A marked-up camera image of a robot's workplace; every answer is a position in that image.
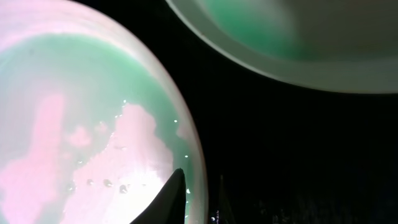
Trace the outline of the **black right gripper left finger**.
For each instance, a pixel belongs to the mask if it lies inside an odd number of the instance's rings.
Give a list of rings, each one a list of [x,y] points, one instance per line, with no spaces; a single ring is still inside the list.
[[[176,169],[150,205],[130,224],[184,224],[185,174]]]

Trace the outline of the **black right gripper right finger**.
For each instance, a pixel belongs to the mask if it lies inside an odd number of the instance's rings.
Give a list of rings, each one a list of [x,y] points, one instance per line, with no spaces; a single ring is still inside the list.
[[[218,222],[220,224],[236,224],[234,214],[224,187],[224,178],[220,176],[218,191]]]

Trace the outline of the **white plate with green stain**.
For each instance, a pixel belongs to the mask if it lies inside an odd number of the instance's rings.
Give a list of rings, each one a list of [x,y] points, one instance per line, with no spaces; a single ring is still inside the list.
[[[171,76],[75,1],[1,2],[1,222],[130,223],[176,169],[206,223],[206,169]]]

